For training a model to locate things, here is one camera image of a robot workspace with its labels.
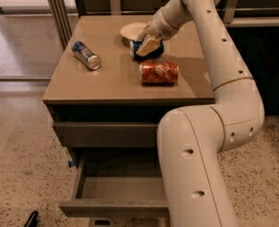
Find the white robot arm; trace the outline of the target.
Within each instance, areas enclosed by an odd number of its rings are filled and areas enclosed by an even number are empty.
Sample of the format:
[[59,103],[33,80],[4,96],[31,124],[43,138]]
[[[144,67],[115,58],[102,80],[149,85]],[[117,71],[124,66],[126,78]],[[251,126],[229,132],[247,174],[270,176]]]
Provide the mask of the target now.
[[251,141],[264,106],[246,63],[216,11],[219,0],[170,0],[139,34],[146,56],[193,21],[214,92],[211,105],[165,114],[157,148],[171,227],[238,227],[218,153]]

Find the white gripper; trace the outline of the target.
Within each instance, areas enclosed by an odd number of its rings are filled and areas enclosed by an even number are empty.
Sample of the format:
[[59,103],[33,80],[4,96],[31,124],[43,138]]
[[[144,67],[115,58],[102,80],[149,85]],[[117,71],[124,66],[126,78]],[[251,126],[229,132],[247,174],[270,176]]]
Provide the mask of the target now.
[[161,40],[170,40],[178,33],[179,29],[171,26],[165,18],[164,9],[160,8],[138,34],[137,40],[143,41],[136,51],[140,57],[145,57],[155,51],[161,44]]

